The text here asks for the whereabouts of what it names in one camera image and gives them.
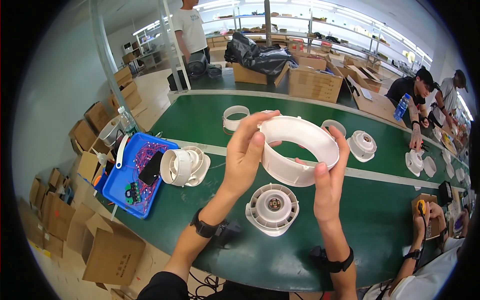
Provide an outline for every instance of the blue water bottle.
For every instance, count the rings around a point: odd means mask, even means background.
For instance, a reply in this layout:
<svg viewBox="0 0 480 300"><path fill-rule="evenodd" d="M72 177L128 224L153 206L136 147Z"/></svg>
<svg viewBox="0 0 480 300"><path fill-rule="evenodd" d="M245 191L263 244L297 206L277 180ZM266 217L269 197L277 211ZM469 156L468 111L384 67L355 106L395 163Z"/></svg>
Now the blue water bottle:
<svg viewBox="0 0 480 300"><path fill-rule="evenodd" d="M395 112L393 113L393 117L395 118L395 120L402 120L403 114L405 114L405 111L407 110L408 101L410 101L410 99L412 98L409 94L403 95L403 97L400 99L400 102L396 106Z"/></svg>

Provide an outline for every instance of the man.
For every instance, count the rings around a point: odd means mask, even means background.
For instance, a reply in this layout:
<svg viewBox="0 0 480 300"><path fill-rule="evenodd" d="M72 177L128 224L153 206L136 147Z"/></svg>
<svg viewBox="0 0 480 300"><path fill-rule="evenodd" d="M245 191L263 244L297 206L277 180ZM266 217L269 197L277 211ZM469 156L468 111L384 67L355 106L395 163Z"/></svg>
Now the man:
<svg viewBox="0 0 480 300"><path fill-rule="evenodd" d="M445 121L448 127L452 128L453 120L450 114L456 108L457 88L465 88L468 93L467 79L462 70L455 71L453 78L445 78L442 81L440 90L435 94L436 102L432 102L432 110L428 115L428 119L440 128L442 128Z"/></svg>
<svg viewBox="0 0 480 300"><path fill-rule="evenodd" d="M257 112L248 116L241 121L239 128L231 137L227 145L223 182L215 197L200 211L198 219L193 218L196 223L203 222L203 228L209 227L211 234L215 233L215 225L223 221L238 198L253 184L265 143L265 136L258 131L258 124L278 115L280 112L276 110L269 113ZM330 127L330 134L338 143L340 159L330 171L324 162L316 165L313 213L320 227L328 260L343 262L346 268L345 271L340 270L330 274L338 299L356 299L355 264L347 263L347 261L351 262L349 258L353 260L353 255L350 253L338 216L343 177L350 150L345 137L338 129ZM204 236L208 235L201 235L201 232L196 231L196 226L187 225L180 234L173 254L163 271L152 277L137 300L189 299L187 280L190 268L210 240L209 237ZM288 300L289 296L287 292L247 287L227 281L221 292L205 299Z"/></svg>
<svg viewBox="0 0 480 300"><path fill-rule="evenodd" d="M202 18L196 9L198 0L182 0L183 6L173 13L173 30L177 38L180 51L185 56L186 63L193 53L203 53L210 63L210 52L208 51L205 32L202 28Z"/></svg>
<svg viewBox="0 0 480 300"><path fill-rule="evenodd" d="M430 218L439 220L440 228L445 230L446 222L442 208L433 202L426 204L425 223L428 224ZM413 243L410 251L413 253L420 250L421 243L425 234L425 225L423 218L418 214L413 217L414 234ZM441 290L445 281L450 276L453 268L461 255L461 246L464 237L468 234L469 224L468 210L462 211L463 228L459 239L448 237L448 231L444 233L441 240L440 250L442 254L437 256L431 262L415 271L416 260L408 255L404 257L400 272L393 280L392 284L374 285L363 297L363 300L423 300L434 299L435 295Z"/></svg>
<svg viewBox="0 0 480 300"><path fill-rule="evenodd" d="M403 77L395 80L385 95L395 105L400 102L404 94L408 94L413 101L408 102L408 114L403 115L403 121L407 127L412 128L410 139L410 148L420 151L422 142L420 133L420 123L427 128L429 122L427 119L427 108L425 98L433 92L433 89L440 89L438 84L433 81L432 75L425 68L420 68L414 77Z"/></svg>

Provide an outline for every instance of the fingernail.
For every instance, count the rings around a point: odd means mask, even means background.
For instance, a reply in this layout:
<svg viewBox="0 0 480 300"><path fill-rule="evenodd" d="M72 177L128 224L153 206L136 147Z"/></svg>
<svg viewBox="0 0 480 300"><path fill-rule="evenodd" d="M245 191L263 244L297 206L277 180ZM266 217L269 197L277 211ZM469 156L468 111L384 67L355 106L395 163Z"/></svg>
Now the fingernail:
<svg viewBox="0 0 480 300"><path fill-rule="evenodd" d="M255 145L263 145L263 143L265 142L264 134L259 131L255 132L252 137L252 142Z"/></svg>
<svg viewBox="0 0 480 300"><path fill-rule="evenodd" d="M326 172L328 172L328 168L327 168L326 163L324 163L324 162L318 163L317 166L315 167L315 174L316 175L323 175Z"/></svg>

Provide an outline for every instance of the black plastic bag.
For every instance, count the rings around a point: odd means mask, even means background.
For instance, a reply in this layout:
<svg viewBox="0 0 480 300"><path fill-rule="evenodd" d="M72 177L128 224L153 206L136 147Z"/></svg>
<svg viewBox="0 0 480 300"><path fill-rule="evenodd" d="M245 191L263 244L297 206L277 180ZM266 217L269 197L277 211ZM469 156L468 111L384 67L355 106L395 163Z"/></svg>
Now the black plastic bag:
<svg viewBox="0 0 480 300"><path fill-rule="evenodd" d="M286 48L278 44L272 47L258 47L257 44L241 34L235 32L227 44L224 55L225 61L238 62L244 68L265 75L278 75L287 61L297 65Z"/></svg>

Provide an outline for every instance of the cap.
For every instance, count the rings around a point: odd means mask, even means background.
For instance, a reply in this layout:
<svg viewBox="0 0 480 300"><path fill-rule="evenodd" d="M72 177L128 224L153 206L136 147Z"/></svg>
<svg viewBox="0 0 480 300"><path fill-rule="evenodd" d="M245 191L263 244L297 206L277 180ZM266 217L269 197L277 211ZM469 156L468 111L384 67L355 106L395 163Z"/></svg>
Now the cap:
<svg viewBox="0 0 480 300"><path fill-rule="evenodd" d="M422 80L425 84L427 84L430 87L429 88L430 93L433 92L433 89L440 90L438 83L433 81L432 74L430 74L430 72L427 69L420 68L417 71L417 74L415 75L415 77L419 77L420 80Z"/></svg>
<svg viewBox="0 0 480 300"><path fill-rule="evenodd" d="M460 81L460 84L465 88L465 90L468 93L468 88L467 88L467 78L465 77L465 74L463 73L462 70L456 70L455 71L455 77L458 78Z"/></svg>

